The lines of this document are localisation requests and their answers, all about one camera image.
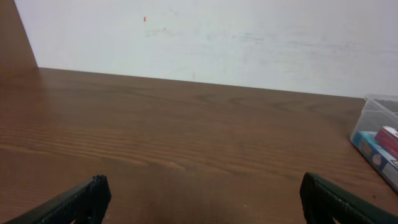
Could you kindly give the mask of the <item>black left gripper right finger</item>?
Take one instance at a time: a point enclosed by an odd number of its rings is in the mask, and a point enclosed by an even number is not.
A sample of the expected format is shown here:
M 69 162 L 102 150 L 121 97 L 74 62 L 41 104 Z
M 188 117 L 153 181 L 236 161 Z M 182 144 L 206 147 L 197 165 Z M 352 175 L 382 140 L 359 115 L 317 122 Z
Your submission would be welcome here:
M 307 172 L 300 186 L 307 224 L 396 224 L 397 216 L 382 210 L 338 185 Z

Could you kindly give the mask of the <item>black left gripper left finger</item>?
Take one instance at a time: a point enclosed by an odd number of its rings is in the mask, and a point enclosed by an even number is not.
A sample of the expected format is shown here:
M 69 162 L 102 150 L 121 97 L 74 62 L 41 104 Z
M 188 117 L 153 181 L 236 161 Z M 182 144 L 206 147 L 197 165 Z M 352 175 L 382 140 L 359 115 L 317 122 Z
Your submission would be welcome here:
M 102 223 L 111 201 L 107 177 L 96 175 L 6 224 Z

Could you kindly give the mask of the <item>blue Kool Fever box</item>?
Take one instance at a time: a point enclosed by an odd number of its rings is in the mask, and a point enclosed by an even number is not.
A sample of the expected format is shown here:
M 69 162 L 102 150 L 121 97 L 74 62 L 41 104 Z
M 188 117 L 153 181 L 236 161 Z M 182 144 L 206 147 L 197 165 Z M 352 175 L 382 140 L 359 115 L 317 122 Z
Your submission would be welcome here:
M 351 138 L 351 142 L 380 176 L 397 191 L 397 159 L 376 142 L 375 135 L 375 132 L 358 131 Z

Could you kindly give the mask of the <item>red Panadol box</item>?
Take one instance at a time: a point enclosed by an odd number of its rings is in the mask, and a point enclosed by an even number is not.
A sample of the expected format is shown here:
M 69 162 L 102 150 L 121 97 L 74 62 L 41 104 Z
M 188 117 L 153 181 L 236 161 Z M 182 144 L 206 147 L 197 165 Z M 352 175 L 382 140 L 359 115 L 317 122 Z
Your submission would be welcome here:
M 374 139 L 385 151 L 397 159 L 398 139 L 396 129 L 389 126 L 383 126 L 376 133 Z

